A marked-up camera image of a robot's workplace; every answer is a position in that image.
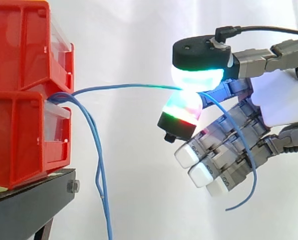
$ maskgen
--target bolt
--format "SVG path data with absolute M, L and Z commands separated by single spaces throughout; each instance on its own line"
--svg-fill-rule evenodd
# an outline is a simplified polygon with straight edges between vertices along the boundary
M 76 194 L 80 190 L 80 181 L 79 180 L 70 180 L 68 183 L 68 192 Z

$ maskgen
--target red storage bin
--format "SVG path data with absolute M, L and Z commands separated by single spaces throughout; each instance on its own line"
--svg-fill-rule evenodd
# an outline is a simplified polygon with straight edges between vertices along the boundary
M 46 1 L 0 0 L 0 91 L 73 92 L 73 45 Z
M 0 187 L 12 189 L 70 163 L 70 115 L 38 92 L 0 92 Z

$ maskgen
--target green light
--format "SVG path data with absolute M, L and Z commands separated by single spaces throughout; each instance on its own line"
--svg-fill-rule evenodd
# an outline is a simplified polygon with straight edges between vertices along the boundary
M 224 70 L 185 71 L 172 66 L 171 73 L 174 83 L 182 89 L 205 92 L 214 90 L 220 84 Z
M 176 91 L 164 106 L 163 112 L 187 123 L 197 125 L 202 106 L 201 97 L 196 92 Z

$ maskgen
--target white wall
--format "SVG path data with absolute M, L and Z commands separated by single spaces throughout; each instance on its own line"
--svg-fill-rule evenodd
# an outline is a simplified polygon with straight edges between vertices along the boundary
M 298 0 L 50 0 L 75 44 L 76 89 L 120 83 L 171 85 L 172 44 L 223 25 L 298 27 Z M 234 51 L 268 48 L 290 38 L 245 33 Z M 261 167 L 252 200 L 224 212 L 249 193 L 253 177 L 227 196 L 197 189 L 175 161 L 174 145 L 156 127 L 168 90 L 122 89 L 79 96 L 97 121 L 104 150 L 115 240 L 298 240 L 298 154 Z M 201 127 L 218 117 L 211 108 Z M 85 119 L 73 107 L 71 167 L 81 190 L 54 221 L 53 240 L 105 240 L 94 185 L 97 156 Z

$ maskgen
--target blue cable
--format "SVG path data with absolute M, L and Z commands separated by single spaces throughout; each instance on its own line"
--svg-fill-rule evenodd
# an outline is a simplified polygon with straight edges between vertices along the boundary
M 169 90 L 182 90 L 181 88 L 179 87 L 176 87 L 176 86 L 167 86 L 167 85 L 154 85 L 154 84 L 140 84 L 140 83 L 130 83 L 130 84 L 118 84 L 118 85 L 108 85 L 108 86 L 95 86 L 95 87 L 88 87 L 88 88 L 85 88 L 85 89 L 81 89 L 81 90 L 78 90 L 76 92 L 74 92 L 72 95 L 73 96 L 76 96 L 78 94 L 82 94 L 82 93 L 87 93 L 87 92 L 90 92 L 90 91 L 99 91 L 99 90 L 109 90 L 109 89 L 122 89 L 122 88 L 155 88 L 155 89 L 169 89 Z M 257 171 L 256 171 L 256 164 L 255 164 L 255 160 L 254 160 L 254 156 L 253 154 L 251 153 L 251 149 L 244 137 L 244 134 L 242 133 L 242 131 L 240 130 L 240 128 L 238 127 L 238 125 L 236 124 L 236 122 L 234 121 L 234 119 L 231 117 L 231 115 L 221 106 L 221 104 L 216 101 L 213 97 L 211 97 L 210 95 L 208 95 L 207 93 L 205 92 L 200 92 L 199 93 L 200 95 L 203 95 L 204 97 L 206 97 L 207 99 L 209 99 L 211 102 L 213 102 L 223 113 L 224 115 L 226 116 L 226 118 L 231 122 L 231 124 L 233 125 L 235 131 L 238 133 L 238 135 L 240 136 L 241 140 L 242 140 L 242 143 L 244 145 L 244 148 L 249 156 L 249 159 L 250 159 L 250 162 L 251 162 L 251 166 L 252 166 L 252 171 L 253 171 L 253 175 L 254 175 L 254 180 L 253 180 L 253 186 L 252 186 L 252 189 L 251 189 L 251 192 L 250 194 L 245 198 L 245 200 L 243 200 L 241 203 L 237 204 L 236 206 L 234 207 L 231 207 L 231 208 L 227 208 L 225 209 L 225 211 L 231 211 L 231 210 L 234 210 L 234 209 L 237 209 L 239 208 L 240 206 L 242 206 L 243 204 L 245 204 L 246 202 L 248 202 L 250 200 L 250 198 L 253 196 L 254 192 L 255 192 L 255 188 L 256 188 L 256 185 L 257 185 L 257 182 L 258 182 L 258 175 L 257 175 Z
M 99 161 L 98 161 L 98 166 L 97 166 L 97 172 L 96 172 L 96 178 L 95 178 L 95 183 L 97 186 L 97 189 L 99 191 L 101 200 L 102 200 L 102 205 L 103 205 L 103 210 L 104 210 L 104 214 L 105 214 L 105 218 L 106 218 L 106 222 L 107 222 L 107 232 L 108 232 L 108 239 L 112 240 L 112 227 L 111 227 L 111 219 L 110 219 L 110 210 L 109 210 L 109 203 L 108 203 L 108 193 L 107 193 L 107 185 L 106 185 L 106 177 L 105 177 L 105 170 L 104 170 L 104 162 L 103 162 L 103 155 L 102 155 L 102 146 L 101 146 L 101 141 L 100 141 L 100 137 L 99 137 L 99 133 L 98 133 L 98 129 L 96 127 L 96 123 L 93 119 L 93 117 L 91 116 L 91 114 L 87 111 L 87 109 L 74 97 L 78 94 L 82 94 L 82 93 L 87 93 L 90 91 L 99 91 L 99 90 L 109 90 L 109 89 L 122 89 L 122 88 L 158 88 L 158 89 L 169 89 L 169 90 L 182 90 L 179 87 L 176 86 L 167 86 L 167 85 L 154 85 L 154 84 L 118 84 L 118 85 L 108 85 L 108 86 L 95 86 L 95 87 L 89 87 L 89 88 L 85 88 L 85 89 L 81 89 L 79 91 L 74 92 L 72 95 L 68 94 L 68 93 L 64 93 L 64 92 L 58 92 L 55 93 L 54 95 L 52 95 L 48 100 L 53 102 L 54 104 L 61 104 L 64 102 L 71 102 L 75 105 L 77 105 L 80 110 L 82 111 L 82 113 L 84 114 L 92 135 L 93 135 L 93 139 L 98 151 L 98 157 L 99 157 Z M 239 203 L 238 205 L 228 208 L 226 209 L 226 211 L 231 211 L 234 209 L 237 209 L 238 207 L 242 206 L 243 204 L 245 204 L 247 201 L 250 200 L 250 198 L 252 197 L 252 195 L 255 192 L 255 188 L 257 185 L 257 172 L 256 172 L 256 164 L 255 164 L 255 160 L 254 157 L 251 153 L 250 147 L 247 144 L 247 141 L 242 133 L 242 131 L 240 130 L 240 128 L 238 127 L 238 125 L 235 123 L 235 121 L 233 120 L 233 118 L 231 117 L 231 115 L 221 106 L 221 104 L 216 101 L 213 97 L 211 97 L 210 95 L 208 95 L 205 92 L 200 92 L 199 94 L 203 95 L 204 97 L 206 97 L 207 99 L 209 99 L 211 102 L 213 102 L 226 116 L 226 118 L 231 122 L 231 124 L 233 125 L 234 129 L 236 130 L 236 132 L 238 133 L 238 135 L 240 136 L 242 143 L 246 149 L 246 152 L 249 156 L 251 165 L 252 165 L 252 170 L 253 170 L 253 174 L 254 174 L 254 181 L 253 181 L 253 186 L 252 186 L 252 190 L 250 192 L 250 194 L 246 197 L 245 200 L 243 200 L 241 203 Z M 103 186 L 103 190 L 101 188 L 101 185 L 99 183 L 99 178 L 100 178 L 100 174 L 101 174 L 101 178 L 102 178 L 102 186 Z
M 97 169 L 97 174 L 96 174 L 96 186 L 100 193 L 103 210 L 104 210 L 104 215 L 105 215 L 106 222 L 107 222 L 108 239 L 113 240 L 111 219 L 110 219 L 110 210 L 109 210 L 109 203 L 108 203 L 107 183 L 106 183 L 104 162 L 103 162 L 103 155 L 102 155 L 102 146 L 101 146 L 100 137 L 98 134 L 98 130 L 97 130 L 95 121 L 94 121 L 93 117 L 90 115 L 90 113 L 85 109 L 85 107 L 74 96 L 72 96 L 66 92 L 65 93 L 64 92 L 55 93 L 48 100 L 55 104 L 57 104 L 59 102 L 61 103 L 64 101 L 65 102 L 69 101 L 69 102 L 77 105 L 80 108 L 80 110 L 82 111 L 83 115 L 85 116 L 85 118 L 90 126 L 90 129 L 91 129 L 91 132 L 93 135 L 93 139 L 94 139 L 97 151 L 98 151 L 98 157 L 99 157 L 98 169 Z M 101 178 L 102 178 L 103 190 L 101 189 L 100 183 L 98 181 L 100 173 L 101 173 Z

